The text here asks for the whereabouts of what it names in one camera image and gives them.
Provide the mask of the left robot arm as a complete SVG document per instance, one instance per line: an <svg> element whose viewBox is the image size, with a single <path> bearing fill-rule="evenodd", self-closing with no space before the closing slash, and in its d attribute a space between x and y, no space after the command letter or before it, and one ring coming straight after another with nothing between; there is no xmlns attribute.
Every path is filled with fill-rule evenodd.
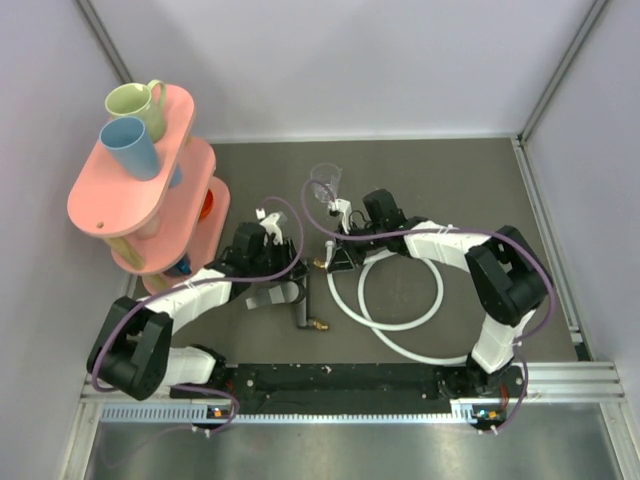
<svg viewBox="0 0 640 480"><path fill-rule="evenodd" d="M232 243L212 262L174 287L112 305L87 359L95 389L119 390L146 400L162 387L194 385L205 396L226 387L220 355L202 346L174 348L173 335L209 310L224 306L251 285L300 276L304 265L283 233L281 212L241 223Z"/></svg>

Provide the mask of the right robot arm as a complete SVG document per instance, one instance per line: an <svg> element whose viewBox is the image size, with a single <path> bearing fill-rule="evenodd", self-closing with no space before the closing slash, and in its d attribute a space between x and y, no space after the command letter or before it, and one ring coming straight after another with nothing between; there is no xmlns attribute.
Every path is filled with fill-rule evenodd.
<svg viewBox="0 0 640 480"><path fill-rule="evenodd" d="M452 396L471 391L481 396L492 394L503 383L503 373L526 336L526 325L543 301L555 299L552 277L512 226L492 232L408 217L385 189L365 196L363 204L368 218L358 226L351 220L350 202L329 197L327 209L339 217L340 225L327 245L328 274L366 269L384 253L468 273L485 312L481 333L465 357L439 364L465 368L462 378L449 387Z"/></svg>

